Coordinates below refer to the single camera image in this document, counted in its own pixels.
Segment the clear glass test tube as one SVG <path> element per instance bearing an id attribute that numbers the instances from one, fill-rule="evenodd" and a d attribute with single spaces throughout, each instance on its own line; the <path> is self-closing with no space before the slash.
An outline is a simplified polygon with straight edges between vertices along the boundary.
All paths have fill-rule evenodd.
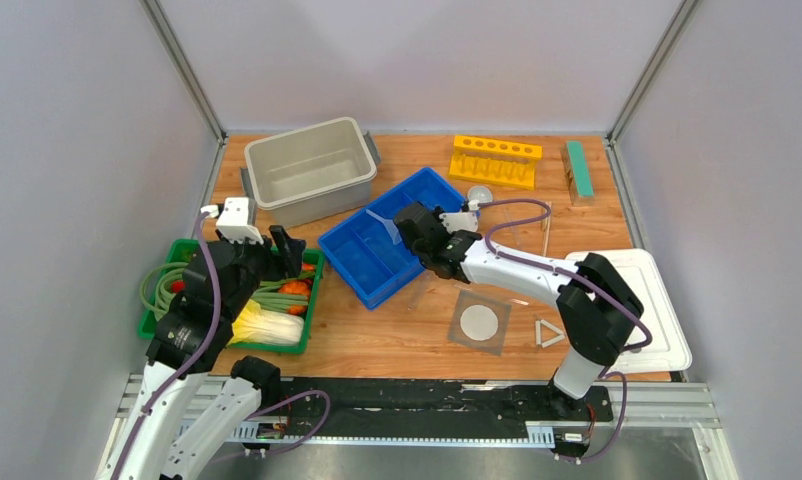
<path id="1" fill-rule="evenodd" d="M 411 296 L 407 304 L 407 309 L 409 311 L 418 308 L 420 302 L 430 288 L 433 277 L 434 274 L 431 271 L 425 270 L 412 282 Z"/>

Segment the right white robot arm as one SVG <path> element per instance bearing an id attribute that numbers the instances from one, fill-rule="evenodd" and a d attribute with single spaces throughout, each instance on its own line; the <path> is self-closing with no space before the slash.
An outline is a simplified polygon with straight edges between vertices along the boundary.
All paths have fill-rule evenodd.
<path id="1" fill-rule="evenodd" d="M 644 306 L 601 254 L 554 259 L 500 245 L 491 232 L 478 233 L 480 206 L 468 202 L 446 212 L 412 202 L 393 223 L 404 246 L 438 277 L 510 290 L 558 310 L 570 350 L 554 374 L 547 403 L 556 416 L 573 418 L 586 407 L 593 383 L 622 353 L 652 342 Z"/>

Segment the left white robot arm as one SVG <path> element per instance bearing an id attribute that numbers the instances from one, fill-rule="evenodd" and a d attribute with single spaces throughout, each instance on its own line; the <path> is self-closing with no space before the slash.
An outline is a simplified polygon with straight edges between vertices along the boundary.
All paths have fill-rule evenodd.
<path id="1" fill-rule="evenodd" d="M 193 479 L 249 414 L 279 408 L 279 367 L 246 356 L 232 367 L 218 400 L 178 432 L 261 281 L 296 277 L 305 248 L 280 225 L 258 243 L 232 243 L 224 235 L 199 243 L 182 273 L 183 289 L 157 324 L 139 395 L 100 478 Z"/>

